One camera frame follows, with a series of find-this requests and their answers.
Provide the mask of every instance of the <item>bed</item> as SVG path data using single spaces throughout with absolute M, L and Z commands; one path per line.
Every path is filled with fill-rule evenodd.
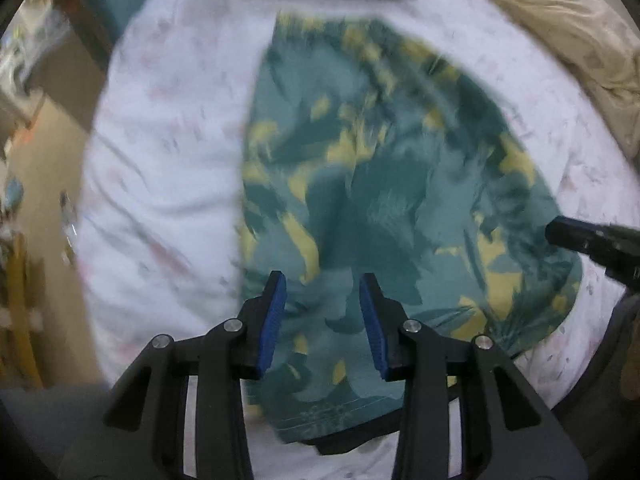
M 375 14 L 421 38 L 498 103 L 565 215 L 640 227 L 638 176 L 590 99 L 488 0 L 148 0 L 114 50 L 82 172 L 78 268 L 110 383 L 154 335 L 197 336 L 238 311 L 244 126 L 279 10 Z M 517 359 L 549 406 L 622 293 L 584 259 L 574 309 Z M 247 424 L 256 478 L 390 477 L 397 435 L 320 457 L 281 444 L 259 415 Z

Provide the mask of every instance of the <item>floor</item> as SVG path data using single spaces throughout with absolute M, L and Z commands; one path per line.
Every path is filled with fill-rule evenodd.
M 622 2 L 605 1 L 640 36 Z M 86 113 L 90 117 L 92 111 L 86 110 Z M 47 384 L 99 378 L 78 278 L 60 257 L 63 238 L 58 197 L 61 190 L 67 190 L 72 198 L 78 196 L 86 129 L 86 124 L 83 129 L 47 100 L 35 126 L 18 133 L 9 158 L 10 171 L 21 179 L 25 188 L 18 220 L 28 237 L 34 261 L 31 271 L 34 302 L 44 313 L 45 330 L 35 344 Z

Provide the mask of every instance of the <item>wrinkled sheet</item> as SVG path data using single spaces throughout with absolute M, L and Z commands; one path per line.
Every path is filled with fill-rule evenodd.
M 420 37 L 498 103 L 564 214 L 640 226 L 637 177 L 580 85 L 487 0 L 149 0 L 114 51 L 82 175 L 79 271 L 109 381 L 155 334 L 200 335 L 238 310 L 242 133 L 279 10 L 375 14 Z M 569 317 L 517 361 L 550 406 L 622 294 L 583 269 Z M 256 478 L 270 480 L 386 480 L 397 442 L 319 457 L 280 444 L 258 415 L 248 438 Z

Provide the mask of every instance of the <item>teal and yellow cloth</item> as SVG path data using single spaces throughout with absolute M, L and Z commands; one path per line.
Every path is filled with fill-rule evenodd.
M 289 298 L 271 369 L 249 387 L 281 439 L 401 406 L 374 368 L 358 280 L 439 333 L 511 355 L 574 304 L 582 268 L 549 246 L 559 214 L 497 106 L 420 41 L 377 20 L 281 14 L 246 134 L 242 294 L 271 270 Z

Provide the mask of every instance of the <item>yellow pattern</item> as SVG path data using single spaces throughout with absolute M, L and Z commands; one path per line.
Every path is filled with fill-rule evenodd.
M 482 333 L 486 324 L 486 317 L 479 308 L 473 308 L 473 315 L 457 329 L 451 331 L 451 337 L 470 341 L 471 338 Z
M 308 186 L 308 179 L 315 171 L 317 163 L 303 163 L 300 164 L 296 171 L 289 177 L 287 184 L 289 189 L 300 202 L 306 203 L 306 188 Z
M 468 298 L 466 296 L 460 296 L 460 300 L 458 301 L 458 305 L 459 306 L 478 306 L 478 304 L 472 300 L 471 298 Z
M 357 114 L 351 106 L 340 106 L 338 114 L 341 119 L 351 122 L 351 128 L 343 129 L 339 140 L 329 146 L 326 160 L 330 164 L 343 164 L 353 171 L 359 162 L 371 160 L 376 151 L 375 138 L 369 146 L 366 141 L 363 114 Z
M 382 49 L 375 43 L 367 43 L 362 49 L 362 57 L 369 62 L 377 62 L 380 60 Z
M 433 52 L 431 50 L 419 41 L 415 40 L 405 40 L 400 46 L 400 49 L 419 64 L 422 64 L 429 58 L 433 57 Z
M 491 240 L 478 231 L 478 253 L 485 269 L 487 269 L 495 259 L 507 252 L 507 248 L 502 241 L 502 229 L 497 227 L 491 233 Z
M 250 184 L 266 184 L 269 175 L 259 161 L 248 160 L 242 165 L 242 180 Z
M 367 95 L 364 96 L 364 107 L 373 108 L 377 101 L 378 92 L 367 92 Z
M 432 108 L 429 113 L 424 116 L 422 126 L 430 130 L 444 131 L 444 119 L 442 113 L 437 108 Z
M 320 272 L 320 256 L 316 242 L 291 213 L 286 212 L 282 215 L 282 225 L 305 261 L 306 271 L 300 276 L 300 282 L 309 283 Z
M 396 89 L 396 85 L 398 84 L 396 77 L 386 68 L 376 70 L 376 77 L 380 84 L 385 87 L 385 94 L 387 96 L 391 95 L 391 92 Z
M 558 294 L 556 297 L 554 297 L 551 300 L 551 306 L 554 308 L 554 310 L 556 312 L 559 312 L 560 314 L 566 314 L 566 310 L 567 310 L 567 299 L 565 296 L 562 296 L 561 294 Z
M 478 253 L 484 268 L 484 281 L 486 282 L 486 299 L 495 315 L 503 320 L 513 307 L 513 294 L 520 291 L 522 282 L 521 272 L 491 272 L 489 266 L 501 254 L 506 253 L 506 247 L 502 241 L 501 228 L 495 228 L 491 238 L 478 232 Z
M 506 153 L 498 166 L 500 171 L 505 174 L 520 171 L 526 177 L 529 187 L 533 186 L 536 181 L 536 168 L 529 155 L 523 152 L 507 133 L 500 134 L 500 143 Z
M 463 253 L 463 250 L 460 246 L 438 247 L 434 252 L 436 256 L 439 256 L 440 254 L 451 254 L 451 256 L 460 256 L 461 253 Z
M 240 247 L 242 250 L 242 259 L 248 262 L 254 255 L 255 247 L 258 245 L 258 240 L 242 220 L 240 224 Z
M 324 28 L 324 20 L 307 16 L 302 18 L 302 30 L 322 30 Z
M 293 17 L 291 14 L 278 14 L 277 26 L 281 28 L 289 28 L 289 25 L 291 25 L 292 21 Z
M 460 71 L 456 67 L 449 65 L 442 72 L 440 72 L 438 76 L 456 82 L 460 78 Z
M 333 383 L 339 384 L 347 375 L 347 367 L 344 359 L 340 359 L 334 366 Z
M 367 37 L 359 28 L 354 27 L 353 25 L 348 25 L 344 29 L 344 34 L 342 35 L 343 47 L 357 48 L 362 46 L 365 41 L 367 41 Z
M 486 299 L 500 320 L 505 320 L 513 307 L 513 295 L 520 292 L 521 272 L 491 272 L 485 270 Z
M 341 104 L 338 108 L 338 117 L 343 121 L 354 121 L 357 116 L 356 109 L 347 103 Z
M 311 107 L 311 120 L 315 121 L 320 117 L 325 116 L 329 111 L 330 107 L 331 107 L 331 101 L 329 101 L 329 98 L 326 95 L 323 95 Z
M 267 154 L 269 155 L 268 142 L 278 133 L 278 125 L 275 121 L 259 121 L 255 123 L 249 130 L 249 150 L 255 152 L 258 146 L 267 145 Z
M 290 365 L 290 364 L 287 364 L 287 368 L 289 369 L 289 372 L 291 372 L 291 375 L 293 375 L 295 380 L 299 381 L 300 380 L 300 372 L 297 371 L 295 369 L 295 367 L 293 365 Z
M 380 146 L 382 146 L 385 143 L 386 134 L 388 134 L 388 132 L 389 132 L 388 124 L 385 123 L 382 126 L 380 126 L 380 130 L 378 132 L 378 143 L 380 144 Z
M 308 355 L 309 353 L 309 345 L 306 342 L 306 337 L 302 332 L 296 334 L 296 336 L 293 338 L 293 351 L 296 354 Z

